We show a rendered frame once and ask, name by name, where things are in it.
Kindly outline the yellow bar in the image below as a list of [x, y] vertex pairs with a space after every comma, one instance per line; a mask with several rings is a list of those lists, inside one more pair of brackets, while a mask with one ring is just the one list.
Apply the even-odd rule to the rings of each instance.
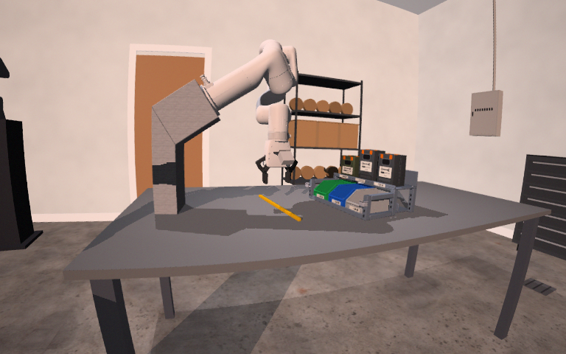
[[290, 217], [296, 219], [297, 221], [301, 221], [301, 218], [297, 215], [294, 215], [292, 212], [286, 210], [285, 208], [279, 206], [278, 204], [272, 202], [271, 200], [269, 200], [268, 198], [264, 197], [263, 195], [259, 195], [260, 198], [262, 198], [263, 200], [267, 201], [269, 204], [275, 206], [277, 209], [280, 209], [281, 211], [283, 211], [284, 213], [286, 213], [287, 215], [289, 215]]

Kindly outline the blue open bin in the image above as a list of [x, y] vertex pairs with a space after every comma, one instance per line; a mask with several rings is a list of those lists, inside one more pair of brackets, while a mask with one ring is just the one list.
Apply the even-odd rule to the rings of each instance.
[[373, 186], [369, 186], [366, 184], [339, 184], [334, 188], [333, 191], [329, 194], [329, 201], [335, 204], [339, 204], [345, 207], [346, 199], [358, 189], [368, 189], [368, 188], [375, 188]]

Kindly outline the green open bin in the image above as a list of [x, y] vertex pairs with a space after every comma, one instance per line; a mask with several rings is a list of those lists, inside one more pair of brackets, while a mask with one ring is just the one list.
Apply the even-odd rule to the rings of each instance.
[[[357, 182], [348, 181], [345, 179], [341, 180], [325, 180], [322, 181], [316, 188], [315, 188], [315, 196], [319, 198], [325, 199], [328, 201], [328, 194], [336, 188], [339, 184], [357, 184]], [[329, 192], [328, 192], [329, 191]]]

